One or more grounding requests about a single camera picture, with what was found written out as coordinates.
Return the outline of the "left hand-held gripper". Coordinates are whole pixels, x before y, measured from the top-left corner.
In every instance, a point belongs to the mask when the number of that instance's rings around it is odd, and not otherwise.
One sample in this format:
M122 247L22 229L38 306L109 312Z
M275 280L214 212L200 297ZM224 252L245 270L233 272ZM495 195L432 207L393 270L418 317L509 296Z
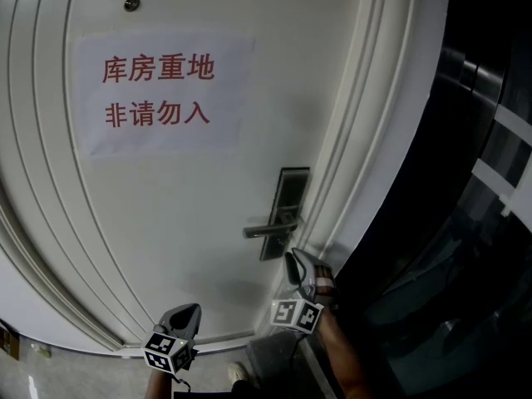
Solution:
M150 332L143 342L145 363L171 375L180 370L188 371L198 353L195 336L200 328L201 317L201 306L197 303L180 305L165 312L160 319L160 326Z

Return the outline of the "person's left forearm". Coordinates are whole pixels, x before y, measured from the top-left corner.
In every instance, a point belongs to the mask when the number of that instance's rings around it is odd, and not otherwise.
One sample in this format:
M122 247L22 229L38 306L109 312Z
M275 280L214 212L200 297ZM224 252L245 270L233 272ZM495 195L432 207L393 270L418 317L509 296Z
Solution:
M173 399L172 382L169 373L152 371L144 399Z

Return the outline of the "person's right hand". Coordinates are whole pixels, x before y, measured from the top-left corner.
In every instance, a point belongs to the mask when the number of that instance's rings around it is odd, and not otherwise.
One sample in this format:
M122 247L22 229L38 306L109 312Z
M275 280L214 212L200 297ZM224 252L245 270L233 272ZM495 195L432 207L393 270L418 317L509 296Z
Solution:
M333 308L337 302L338 291L333 277L333 272L328 266L319 265L315 267L316 302L325 307Z

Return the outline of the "person's dark trouser leg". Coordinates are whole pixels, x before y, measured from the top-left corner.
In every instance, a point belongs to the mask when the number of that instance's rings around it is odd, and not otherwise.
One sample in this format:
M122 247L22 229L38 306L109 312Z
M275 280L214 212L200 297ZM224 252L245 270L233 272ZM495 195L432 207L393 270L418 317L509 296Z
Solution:
M267 399L264 392L246 380L236 381L231 389L236 399Z

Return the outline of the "white door with handle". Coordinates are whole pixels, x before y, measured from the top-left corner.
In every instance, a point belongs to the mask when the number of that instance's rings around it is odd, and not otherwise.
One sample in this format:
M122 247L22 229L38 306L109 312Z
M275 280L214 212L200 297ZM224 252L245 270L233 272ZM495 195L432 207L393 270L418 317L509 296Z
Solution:
M85 158L83 186L119 275L118 289L150 319L199 303L204 339L259 324L280 262L261 261L282 168L309 167L293 235L308 231L337 148L349 69L361 59L371 0L71 0L71 49L109 33L195 30L255 40L233 148Z

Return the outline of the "glass door leaf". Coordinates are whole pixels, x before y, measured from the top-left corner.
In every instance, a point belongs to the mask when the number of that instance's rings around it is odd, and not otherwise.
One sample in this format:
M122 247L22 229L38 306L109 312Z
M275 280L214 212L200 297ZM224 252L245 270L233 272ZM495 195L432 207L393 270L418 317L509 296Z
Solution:
M532 101L497 107L457 206L367 319L390 397L459 397L532 377Z

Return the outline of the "dark glass double door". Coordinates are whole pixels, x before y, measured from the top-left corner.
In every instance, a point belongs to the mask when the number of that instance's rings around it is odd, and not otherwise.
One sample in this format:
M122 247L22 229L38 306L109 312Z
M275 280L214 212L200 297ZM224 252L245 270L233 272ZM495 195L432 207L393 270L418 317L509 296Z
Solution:
M340 270L339 318L377 399L390 369L367 310L421 257L458 204L499 105L532 101L532 0L450 0L431 94L390 191ZM532 399L532 377L434 399Z

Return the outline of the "brown cardboard box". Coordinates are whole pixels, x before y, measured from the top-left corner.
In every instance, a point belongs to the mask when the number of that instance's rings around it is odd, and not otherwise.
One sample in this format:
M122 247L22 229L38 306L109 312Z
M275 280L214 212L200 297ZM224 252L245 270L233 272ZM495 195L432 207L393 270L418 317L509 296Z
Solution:
M9 357L18 361L20 359L20 338L15 332L0 327L0 349Z

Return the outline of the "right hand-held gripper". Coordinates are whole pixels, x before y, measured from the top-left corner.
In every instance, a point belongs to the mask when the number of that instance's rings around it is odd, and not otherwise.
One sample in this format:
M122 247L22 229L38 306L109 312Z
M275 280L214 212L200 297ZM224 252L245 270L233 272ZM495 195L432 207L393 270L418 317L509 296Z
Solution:
M313 333L324 306L316 301L316 267L319 259L292 248L284 255L286 276L291 285L271 302L270 324L296 333Z

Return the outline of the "dark metal door lock plate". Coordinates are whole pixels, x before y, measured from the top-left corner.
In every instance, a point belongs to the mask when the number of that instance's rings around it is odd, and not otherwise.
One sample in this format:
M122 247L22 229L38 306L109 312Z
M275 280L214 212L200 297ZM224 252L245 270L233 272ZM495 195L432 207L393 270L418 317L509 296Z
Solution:
M264 238L260 260L267 261L283 256L288 241L295 229L301 213L302 202L310 175L309 167L282 168L278 178L273 206L268 218L268 225L276 227L293 222L290 230Z

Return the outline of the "paper sign red characters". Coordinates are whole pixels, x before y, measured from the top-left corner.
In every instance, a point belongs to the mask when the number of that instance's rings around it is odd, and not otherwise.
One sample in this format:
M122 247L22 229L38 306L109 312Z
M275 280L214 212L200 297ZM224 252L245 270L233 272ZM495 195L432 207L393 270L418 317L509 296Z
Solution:
M85 158L233 148L255 40L169 30L84 37L71 49L71 115Z

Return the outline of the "person's right forearm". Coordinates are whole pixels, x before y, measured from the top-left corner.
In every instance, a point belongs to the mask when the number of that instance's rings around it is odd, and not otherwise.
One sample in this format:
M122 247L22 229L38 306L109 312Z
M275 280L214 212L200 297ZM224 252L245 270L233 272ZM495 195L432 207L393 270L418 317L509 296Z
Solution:
M357 352L329 308L323 308L321 311L318 331L344 398L375 399Z

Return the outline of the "person's white shoe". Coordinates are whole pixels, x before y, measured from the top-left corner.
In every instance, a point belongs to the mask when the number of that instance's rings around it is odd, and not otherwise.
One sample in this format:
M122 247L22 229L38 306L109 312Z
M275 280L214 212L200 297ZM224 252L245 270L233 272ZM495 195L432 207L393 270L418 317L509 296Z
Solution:
M249 375L245 367L239 362L232 362L228 366L229 381L232 385L237 382L248 382Z

